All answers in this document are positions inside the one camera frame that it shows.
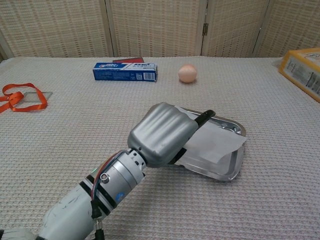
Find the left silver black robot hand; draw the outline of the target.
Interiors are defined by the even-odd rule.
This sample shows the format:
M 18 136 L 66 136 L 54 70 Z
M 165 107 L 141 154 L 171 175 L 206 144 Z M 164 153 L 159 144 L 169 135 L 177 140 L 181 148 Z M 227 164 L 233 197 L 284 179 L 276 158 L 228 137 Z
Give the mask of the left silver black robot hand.
M 142 156 L 148 168 L 161 168 L 215 115 L 209 109 L 191 118 L 183 108 L 166 102 L 155 104 L 130 131 L 127 145 Z

